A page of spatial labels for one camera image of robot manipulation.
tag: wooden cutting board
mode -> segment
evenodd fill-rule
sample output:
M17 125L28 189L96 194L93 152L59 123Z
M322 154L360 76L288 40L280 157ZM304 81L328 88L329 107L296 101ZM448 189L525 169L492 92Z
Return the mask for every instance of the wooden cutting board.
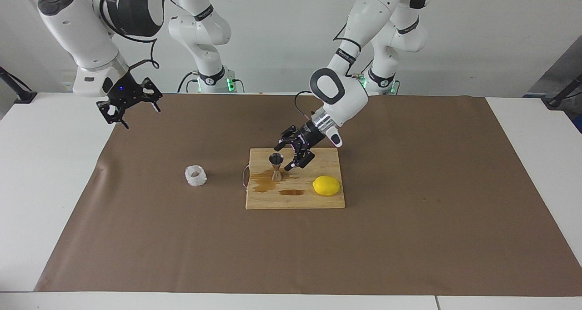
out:
M273 167L269 156L273 149L251 149L249 158L249 185L247 210L251 209L343 209L343 183L337 148L314 148L316 157L304 169L285 171L283 167L293 159L293 150L284 148L280 182L271 180ZM332 196L322 196L313 190L313 181L327 175L337 179L340 190Z

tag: brown paper sheet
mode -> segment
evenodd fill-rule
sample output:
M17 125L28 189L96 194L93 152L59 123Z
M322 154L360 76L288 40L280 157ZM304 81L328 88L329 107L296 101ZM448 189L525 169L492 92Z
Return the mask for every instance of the brown paper sheet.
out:
M341 129L337 210L245 210L249 149L304 122L292 97L160 106L114 129L36 291L582 295L582 269L485 99L372 97ZM199 188L184 178L193 164L208 175Z

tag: black stand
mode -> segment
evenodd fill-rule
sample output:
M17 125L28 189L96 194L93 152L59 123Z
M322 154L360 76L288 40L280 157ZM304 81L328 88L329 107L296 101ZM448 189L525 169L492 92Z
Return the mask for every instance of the black stand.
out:
M8 84L8 86L10 86L10 88L18 95L18 99L14 101L17 105L27 105L28 103L31 103L38 94L37 92L29 92L22 89L20 85L14 82L8 71L4 70L1 66L0 78L2 78L2 80L4 80L4 82L6 82L6 84Z
M544 97L544 98L542 98L542 101L544 101L544 104L546 105L546 107L548 109L554 110L555 108L559 107L561 105L562 101L564 101L564 99L568 95L570 95L570 93L572 93L576 88L578 88L578 86L580 86L580 84L582 84L582 74L580 74L580 76L578 76L575 80L573 80L572 83L570 83L568 86L566 86L566 88L563 89L556 96L554 96L550 99Z

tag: table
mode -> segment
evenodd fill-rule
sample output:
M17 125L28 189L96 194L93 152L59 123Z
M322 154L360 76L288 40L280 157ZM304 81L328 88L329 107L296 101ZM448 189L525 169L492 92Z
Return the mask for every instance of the table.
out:
M41 93L0 121L0 291L32 291L113 126L95 99ZM563 235L582 264L582 135L536 99L487 99ZM580 309L578 298L2 293L0 308L474 308Z

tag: yellow lemon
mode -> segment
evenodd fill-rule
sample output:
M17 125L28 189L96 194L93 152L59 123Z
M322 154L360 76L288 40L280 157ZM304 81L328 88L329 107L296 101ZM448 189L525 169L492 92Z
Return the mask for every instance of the yellow lemon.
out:
M339 181L333 177L320 176L313 181L313 189L323 196L331 196L339 192Z

